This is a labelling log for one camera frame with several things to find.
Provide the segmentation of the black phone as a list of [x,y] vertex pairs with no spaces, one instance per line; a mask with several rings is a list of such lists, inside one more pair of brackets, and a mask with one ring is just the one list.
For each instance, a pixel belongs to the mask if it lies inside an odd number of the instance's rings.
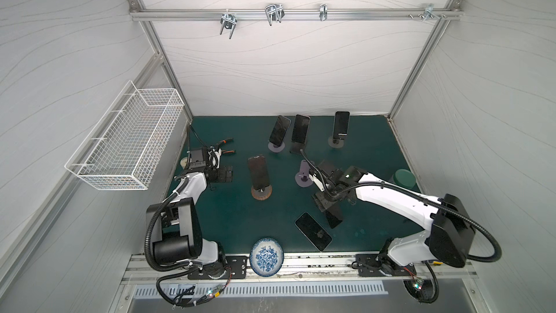
[[332,242],[330,234],[307,212],[295,221],[295,226],[320,252],[323,252]]
[[265,156],[252,156],[248,158],[247,164],[250,171],[252,187],[255,190],[264,190],[266,187],[270,186],[270,178]]
[[338,111],[334,115],[334,127],[332,138],[334,140],[343,140],[348,135],[350,121],[350,113],[344,111]]
[[339,204],[332,205],[325,210],[324,214],[331,229],[335,229],[344,220],[343,211]]
[[290,128],[290,125],[291,119],[283,115],[279,115],[269,137],[269,143],[271,143],[273,146],[281,146]]
[[305,144],[308,136],[308,129],[311,123],[311,118],[302,114],[295,116],[294,127],[292,130],[292,142]]

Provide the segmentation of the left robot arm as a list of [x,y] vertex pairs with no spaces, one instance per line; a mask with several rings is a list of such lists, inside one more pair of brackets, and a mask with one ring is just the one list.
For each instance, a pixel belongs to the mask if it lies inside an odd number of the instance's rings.
[[212,275],[224,271],[224,249],[203,237],[196,204],[211,184],[233,179],[233,168],[221,166],[225,143],[188,152],[185,167],[175,176],[178,185],[164,201],[147,208],[143,252],[153,270],[168,272],[197,266]]

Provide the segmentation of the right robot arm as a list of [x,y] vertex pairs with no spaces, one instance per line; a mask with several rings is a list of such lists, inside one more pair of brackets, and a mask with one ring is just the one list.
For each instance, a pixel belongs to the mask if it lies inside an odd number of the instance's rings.
[[309,176],[324,208],[346,199],[375,204],[417,224],[421,231],[387,239],[372,265],[386,274],[415,264],[437,260],[462,268],[469,260],[497,262],[502,257],[498,240],[469,217],[462,201],[453,195],[429,196],[389,183],[361,168],[327,172],[314,163]]

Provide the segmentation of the purple phone stand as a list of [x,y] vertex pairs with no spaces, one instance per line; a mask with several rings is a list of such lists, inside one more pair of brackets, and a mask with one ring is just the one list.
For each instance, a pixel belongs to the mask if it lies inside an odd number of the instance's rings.
[[295,176],[295,182],[301,188],[308,188],[313,184],[313,181],[310,178],[310,165],[308,162],[303,159],[300,164],[300,169]]

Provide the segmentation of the grey stand back right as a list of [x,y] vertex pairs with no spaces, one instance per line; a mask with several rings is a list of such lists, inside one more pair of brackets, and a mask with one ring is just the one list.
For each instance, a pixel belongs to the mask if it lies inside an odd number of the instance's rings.
[[336,139],[334,137],[328,138],[328,145],[333,149],[341,149],[345,145],[344,139]]

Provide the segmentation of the black stand back centre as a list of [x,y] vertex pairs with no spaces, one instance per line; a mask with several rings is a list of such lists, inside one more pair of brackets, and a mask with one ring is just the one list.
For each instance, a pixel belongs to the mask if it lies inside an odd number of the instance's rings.
[[301,155],[301,151],[304,150],[305,148],[306,148],[305,143],[292,142],[290,146],[290,153]]

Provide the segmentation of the wooden base phone stand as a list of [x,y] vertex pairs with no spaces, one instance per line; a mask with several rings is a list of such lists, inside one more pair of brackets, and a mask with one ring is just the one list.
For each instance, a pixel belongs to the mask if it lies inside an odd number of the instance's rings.
[[272,195],[272,185],[265,186],[262,189],[255,189],[254,186],[251,187],[251,195],[254,199],[258,201],[264,201]]

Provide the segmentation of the purple stand back left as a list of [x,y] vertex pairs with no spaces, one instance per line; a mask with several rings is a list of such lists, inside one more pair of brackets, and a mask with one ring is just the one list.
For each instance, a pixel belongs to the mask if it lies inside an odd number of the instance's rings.
[[268,149],[269,149],[271,152],[280,153],[281,151],[283,151],[283,150],[285,149],[285,142],[282,141],[282,142],[280,143],[280,145],[275,145],[274,143],[269,142],[269,143],[268,143]]

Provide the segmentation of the green lidded jar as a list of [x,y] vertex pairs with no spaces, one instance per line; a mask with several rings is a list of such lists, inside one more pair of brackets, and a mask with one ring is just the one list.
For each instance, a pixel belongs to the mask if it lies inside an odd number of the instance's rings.
[[416,177],[407,169],[398,169],[392,174],[389,182],[399,187],[412,190],[416,186]]

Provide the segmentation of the blue white patterned plate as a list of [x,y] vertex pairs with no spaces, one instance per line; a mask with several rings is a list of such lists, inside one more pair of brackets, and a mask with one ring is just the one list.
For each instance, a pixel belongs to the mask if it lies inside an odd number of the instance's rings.
[[256,275],[268,278],[276,275],[284,262],[282,246],[273,238],[258,240],[252,247],[249,262]]

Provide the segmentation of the white vent grille strip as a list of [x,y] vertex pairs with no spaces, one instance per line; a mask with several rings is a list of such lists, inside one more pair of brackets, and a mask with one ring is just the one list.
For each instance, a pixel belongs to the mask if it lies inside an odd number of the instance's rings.
[[[189,288],[195,288],[194,295],[201,297],[216,287],[216,284],[164,284],[162,289],[169,297],[181,294]],[[382,281],[308,281],[308,282],[232,282],[222,293],[223,298],[256,297],[344,297],[388,295]],[[134,299],[161,299],[154,285],[137,285]]]

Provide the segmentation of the aluminium crossbar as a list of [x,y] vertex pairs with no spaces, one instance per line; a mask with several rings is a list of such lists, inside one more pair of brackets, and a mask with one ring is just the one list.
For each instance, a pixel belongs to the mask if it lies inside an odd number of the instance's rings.
[[[333,9],[328,8],[328,21],[378,21],[378,20],[411,20],[408,15],[421,14],[424,8],[417,9]],[[464,16],[462,10],[444,10],[434,8],[437,14],[445,14],[446,20],[459,20]],[[284,9],[283,20],[289,21],[317,21],[319,19],[319,7],[313,9]],[[239,9],[239,10],[141,10],[132,12],[130,16],[134,21],[214,21],[219,22],[224,13],[236,16],[237,21],[266,21],[263,9]]]

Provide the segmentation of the orange handled pliers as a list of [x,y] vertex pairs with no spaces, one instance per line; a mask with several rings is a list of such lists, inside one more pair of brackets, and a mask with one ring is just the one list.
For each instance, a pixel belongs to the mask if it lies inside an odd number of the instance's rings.
[[214,151],[218,154],[218,155],[232,155],[235,154],[235,150],[233,149],[223,149],[223,146],[225,146],[228,143],[232,143],[234,141],[233,137],[221,140],[219,142],[217,142],[214,145]]

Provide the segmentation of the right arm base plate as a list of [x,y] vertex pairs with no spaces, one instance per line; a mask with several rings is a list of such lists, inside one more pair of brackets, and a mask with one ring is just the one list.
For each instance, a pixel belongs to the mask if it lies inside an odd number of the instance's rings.
[[358,272],[359,277],[413,277],[416,270],[413,265],[405,267],[396,264],[387,255],[357,254],[351,268]]

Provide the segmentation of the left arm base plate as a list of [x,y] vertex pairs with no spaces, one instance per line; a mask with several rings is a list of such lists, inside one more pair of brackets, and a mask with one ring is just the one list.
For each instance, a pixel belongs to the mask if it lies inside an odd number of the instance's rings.
[[247,256],[229,256],[225,257],[223,264],[205,265],[188,275],[190,281],[218,281],[227,278],[245,279],[248,267]]

